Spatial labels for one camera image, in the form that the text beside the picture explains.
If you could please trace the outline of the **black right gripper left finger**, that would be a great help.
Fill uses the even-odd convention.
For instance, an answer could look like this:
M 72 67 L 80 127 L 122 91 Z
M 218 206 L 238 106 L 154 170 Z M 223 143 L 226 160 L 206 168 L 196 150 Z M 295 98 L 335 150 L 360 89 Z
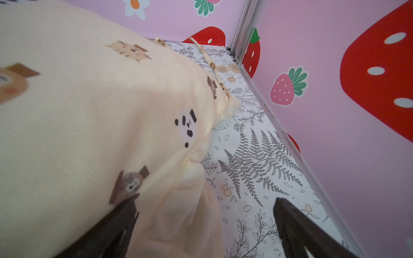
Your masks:
M 57 258 L 124 258 L 139 213 L 136 194 L 113 209 L 78 241 L 56 255 Z

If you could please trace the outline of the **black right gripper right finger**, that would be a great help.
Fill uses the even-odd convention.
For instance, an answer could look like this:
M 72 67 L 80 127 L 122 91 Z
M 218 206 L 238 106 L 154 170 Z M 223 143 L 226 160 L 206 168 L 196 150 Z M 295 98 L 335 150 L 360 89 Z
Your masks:
M 298 208 L 285 198 L 277 198 L 273 207 L 277 230 L 287 258 L 354 258 Z

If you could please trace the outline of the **cream animal print pillow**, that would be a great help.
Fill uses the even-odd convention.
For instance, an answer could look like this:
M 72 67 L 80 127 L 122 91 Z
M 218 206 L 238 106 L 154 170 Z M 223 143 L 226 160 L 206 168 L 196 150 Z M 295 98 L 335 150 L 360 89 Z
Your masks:
M 103 258 L 82 237 L 128 201 L 127 258 L 221 258 L 202 160 L 239 101 L 217 77 L 65 1 L 1 2 L 1 257 Z

